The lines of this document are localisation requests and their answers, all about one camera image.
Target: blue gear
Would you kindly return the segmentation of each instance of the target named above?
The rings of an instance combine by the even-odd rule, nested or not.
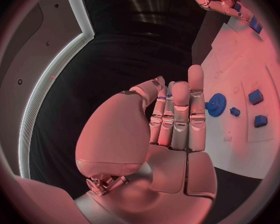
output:
[[[218,117],[224,112],[226,103],[225,96],[221,93],[216,93],[208,102],[207,110],[211,116]]]

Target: small blue object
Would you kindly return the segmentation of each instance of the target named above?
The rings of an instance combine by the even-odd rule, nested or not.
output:
[[[265,117],[263,115],[259,115],[259,116],[255,117],[254,127],[259,128],[259,127],[267,125],[267,123],[268,123],[267,117]]]
[[[207,105],[208,112],[213,117],[220,116],[226,108],[226,98],[223,94],[217,93],[210,99]]]
[[[255,16],[252,17],[251,22],[250,22],[250,27],[256,31],[258,34],[260,34],[261,30],[262,30],[262,26],[260,25],[260,23],[256,20]]]
[[[240,4],[238,4],[238,3],[236,3],[236,5],[235,5],[235,10],[236,10],[237,12],[240,12],[241,8],[242,8],[242,6],[241,6]]]
[[[233,116],[235,116],[235,117],[238,117],[238,116],[240,116],[240,110],[238,110],[237,108],[235,108],[235,107],[232,107],[231,109],[230,109],[230,113],[233,115]]]
[[[261,101],[264,100],[263,94],[261,93],[261,91],[259,89],[257,89],[256,91],[253,91],[248,96],[249,96],[250,103],[253,105],[257,105],[258,103],[260,103]]]

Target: robotic hand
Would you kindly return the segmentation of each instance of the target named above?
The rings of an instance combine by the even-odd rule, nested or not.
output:
[[[157,98],[148,125],[145,109]],[[149,144],[192,151],[205,148],[203,71],[193,65],[188,82],[159,76],[100,105],[76,146],[76,164],[91,191],[101,196],[125,184],[144,164]]]
[[[234,16],[236,18],[245,19],[248,22],[251,22],[253,18],[253,14],[247,8],[245,8],[239,0],[196,0],[196,2],[203,9],[213,10],[229,16]],[[241,12],[238,12],[235,9],[237,3],[241,6]]]

